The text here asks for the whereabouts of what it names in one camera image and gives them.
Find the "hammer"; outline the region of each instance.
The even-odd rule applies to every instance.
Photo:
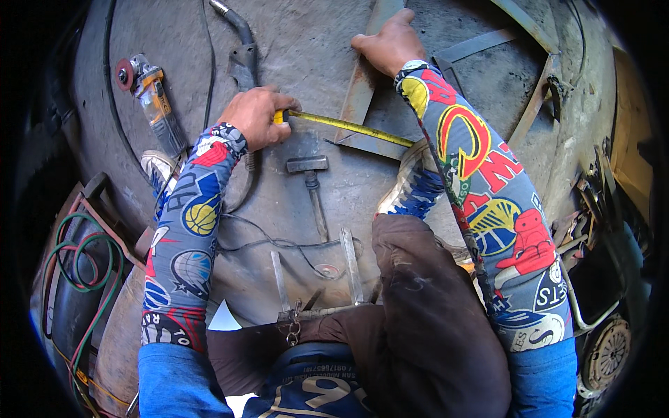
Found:
[[[325,224],[325,216],[323,215],[323,208],[320,205],[320,197],[318,197],[318,177],[316,177],[316,170],[328,169],[328,157],[324,155],[305,156],[298,159],[288,159],[286,161],[286,169],[289,173],[299,173],[304,171],[304,185],[309,190],[309,197],[311,198],[311,207],[314,209],[314,216],[316,217],[316,229],[320,235],[320,242],[327,242],[330,240],[328,236],[328,226]]]

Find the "hand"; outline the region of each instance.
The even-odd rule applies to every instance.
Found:
[[[276,86],[256,87],[237,93],[216,123],[228,122],[244,135],[249,152],[283,143],[290,136],[287,122],[274,123],[277,110],[302,110],[300,102],[278,92]]]
[[[408,61],[425,59],[423,44],[409,26],[412,20],[413,11],[402,9],[383,24],[377,35],[356,35],[351,46],[374,68],[394,78]]]

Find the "concrete floor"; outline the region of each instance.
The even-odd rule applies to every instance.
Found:
[[[202,125],[209,83],[209,46],[200,20],[200,0],[174,2],[118,0],[112,26],[110,62],[144,53],[163,67],[170,103],[191,143]],[[583,44],[576,19],[560,0],[516,0],[559,44],[561,80],[574,80],[581,65]],[[337,117],[357,58],[350,39],[363,33],[373,0],[339,2],[283,0],[268,5],[261,0],[229,0],[254,31],[259,48],[260,80],[277,84],[300,99],[305,111]],[[576,1],[583,21],[587,57],[583,75],[563,105],[562,122],[551,117],[552,106],[542,108],[515,154],[523,163],[543,198],[548,220],[573,210],[569,181],[579,159],[593,158],[592,145],[610,135],[615,106],[615,70],[606,24],[582,1]],[[433,52],[483,33],[514,24],[487,0],[409,0],[416,12],[417,29],[428,56]],[[93,0],[74,71],[74,98],[82,120],[78,153],[84,182],[98,171],[112,181],[111,198],[130,230],[139,235],[152,224],[151,189],[133,167],[114,129],[105,97],[102,75],[104,19],[108,0]],[[239,43],[236,32],[210,6],[205,6],[216,54],[217,76],[211,120],[236,93],[234,80],[225,74],[229,50]],[[465,95],[503,138],[510,136],[546,59],[545,52],[525,33],[504,45],[455,63]],[[139,156],[159,148],[139,103],[130,95],[113,91],[124,131]],[[359,260],[365,295],[378,278],[371,251],[371,218],[378,200],[395,182],[398,162],[363,151],[337,147],[325,141],[335,130],[303,120],[291,121],[291,139],[262,151],[262,173],[255,193],[236,214],[263,227],[272,237],[299,243],[318,242],[304,179],[289,175],[286,159],[325,154],[330,169],[319,173],[320,196],[331,237],[346,225],[364,245]],[[381,82],[366,124],[417,140],[417,124],[409,108],[391,91],[391,80]],[[229,194],[238,192],[245,173],[233,173]],[[446,200],[428,216],[435,232],[452,245],[463,245]],[[221,222],[219,240],[236,247],[261,239],[237,221]],[[280,309],[270,244],[218,256],[211,297],[226,299],[238,316],[251,323],[273,322]],[[291,300],[308,299],[315,289],[327,290],[317,306],[348,303],[347,277],[323,282],[296,251],[281,251],[286,287]],[[313,264],[343,269],[339,245],[305,249]]]

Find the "yellow tape measure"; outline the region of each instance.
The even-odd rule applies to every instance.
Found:
[[[342,128],[353,132],[358,132],[360,134],[373,136],[374,138],[383,139],[388,142],[392,142],[393,144],[406,146],[407,148],[413,145],[413,142],[406,138],[402,138],[401,136],[397,135],[392,135],[387,132],[383,132],[382,130],[369,128],[367,126],[358,125],[352,122],[346,122],[340,119],[329,118],[327,116],[321,116],[306,112],[296,112],[294,110],[289,110],[289,109],[277,110],[276,113],[274,114],[274,123],[288,122],[289,116],[295,116],[297,118],[307,119],[313,122],[320,122],[326,125],[336,126],[337,128]]]

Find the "white sneaker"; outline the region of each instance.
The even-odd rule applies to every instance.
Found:
[[[402,156],[397,182],[381,199],[377,213],[413,215],[425,219],[427,212],[444,194],[426,139],[421,139]]]
[[[157,221],[163,214],[165,202],[177,184],[179,178],[179,173],[175,169],[177,162],[162,151],[146,150],[142,154],[140,164],[145,173],[149,175],[154,189],[153,197],[156,198],[156,217],[154,219]]]

